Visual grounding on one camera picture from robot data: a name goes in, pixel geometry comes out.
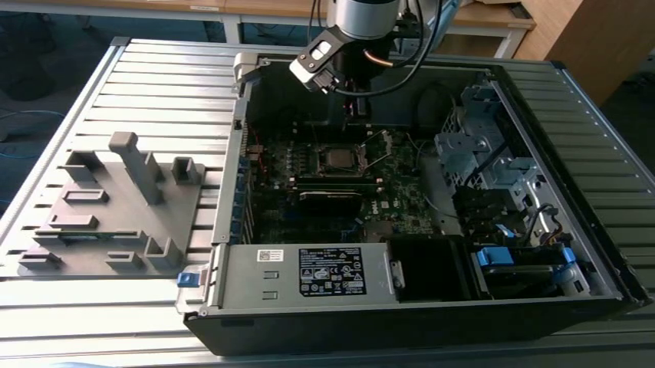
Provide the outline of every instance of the motherboard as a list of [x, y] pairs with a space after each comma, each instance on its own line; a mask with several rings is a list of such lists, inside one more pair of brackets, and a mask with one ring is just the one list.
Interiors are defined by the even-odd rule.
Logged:
[[291, 122], [252, 126], [253, 241], [379, 242], [437, 231], [420, 190], [429, 140], [403, 130]]

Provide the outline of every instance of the metal bracket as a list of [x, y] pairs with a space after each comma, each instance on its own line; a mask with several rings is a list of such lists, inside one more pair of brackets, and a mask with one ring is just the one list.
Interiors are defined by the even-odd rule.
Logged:
[[259, 54], [252, 52], [240, 52], [235, 56], [235, 83], [243, 83], [256, 79], [259, 73], [255, 71], [259, 68]]

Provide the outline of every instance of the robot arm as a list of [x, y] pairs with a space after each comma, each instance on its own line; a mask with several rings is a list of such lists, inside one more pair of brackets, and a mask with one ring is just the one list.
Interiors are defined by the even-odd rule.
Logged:
[[419, 38], [423, 41], [423, 14], [415, 0], [417, 17], [409, 9], [399, 12], [400, 0], [331, 0], [328, 24], [291, 63], [289, 69], [309, 90], [339, 93], [353, 100], [352, 115], [365, 111], [365, 98], [399, 89], [413, 77], [433, 45], [439, 45], [445, 29], [455, 17], [459, 0], [436, 0], [432, 33], [420, 52], [416, 65], [400, 84], [371, 91], [371, 79], [388, 67], [401, 67], [387, 61], [393, 41], [399, 38]]

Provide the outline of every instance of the floor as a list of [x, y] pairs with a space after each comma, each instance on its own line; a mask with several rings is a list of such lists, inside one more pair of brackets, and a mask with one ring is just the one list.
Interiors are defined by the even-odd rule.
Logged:
[[[56, 49], [41, 55], [40, 59], [54, 79], [54, 91], [30, 102], [13, 101], [0, 91], [0, 110], [53, 110], [65, 113], [114, 36], [177, 41], [224, 41], [220, 24], [200, 21], [93, 17], [90, 28], [82, 29], [73, 16], [52, 15], [48, 28]], [[253, 44], [300, 46], [305, 43], [305, 29], [281, 25], [245, 25], [244, 40]], [[631, 78], [603, 106], [608, 119], [651, 169], [655, 169], [655, 151], [649, 149], [649, 137], [655, 136], [653, 75], [641, 74]], [[36, 162], [33, 156], [42, 151], [56, 130], [58, 117], [18, 115], [1, 119], [0, 124], [0, 131], [10, 133], [4, 142], [0, 142], [1, 214]], [[29, 158], [6, 158], [2, 155]]]
[[[158, 19], [130, 19], [92, 17], [90, 28], [82, 29], [81, 23], [70, 15], [50, 15], [48, 28], [56, 42], [56, 49], [40, 56], [46, 73], [54, 79], [54, 91], [46, 97], [18, 102], [0, 91], [0, 116], [5, 110], [53, 110], [66, 113], [81, 88], [106, 51], [113, 37], [156, 38], [173, 41], [224, 42], [224, 33], [219, 23], [201, 21], [170, 21]], [[244, 41], [253, 44], [281, 44], [301, 46], [305, 44], [307, 27], [245, 25]], [[45, 148], [60, 118], [52, 115], [18, 115], [0, 120], [1, 132], [9, 132], [0, 142], [0, 214], [8, 206], [38, 153]], [[28, 157], [12, 159], [2, 155]]]

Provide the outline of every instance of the wooden desk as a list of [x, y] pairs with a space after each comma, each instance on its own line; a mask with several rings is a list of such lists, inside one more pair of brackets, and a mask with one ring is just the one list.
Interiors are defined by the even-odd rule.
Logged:
[[[433, 13], [433, 0], [423, 0], [424, 14]], [[220, 21], [225, 26], [227, 43], [241, 43], [241, 24], [307, 26], [311, 0], [0, 0], [0, 10], [70, 15], [94, 15], [126, 18], [161, 18], [197, 21]], [[321, 18], [328, 11], [323, 0]], [[449, 35], [489, 36], [500, 38], [493, 45], [497, 58], [511, 58], [527, 30], [533, 28], [531, 19], [519, 19], [505, 5], [473, 3], [464, 6], [448, 28]]]
[[[240, 43], [243, 23], [267, 23], [305, 26], [309, 20], [311, 0], [227, 0], [221, 10], [228, 43]], [[433, 14], [435, 1], [421, 1], [424, 15]], [[321, 18], [328, 10], [323, 0]], [[459, 9], [447, 30], [449, 35], [488, 36], [501, 38], [493, 53], [496, 58], [511, 58], [525, 32], [535, 27], [532, 19], [516, 18], [505, 5], [473, 3]]]
[[523, 0], [539, 22], [516, 58], [564, 62], [597, 105], [655, 46], [653, 0]]
[[0, 0], [0, 11], [220, 21], [227, 0]]

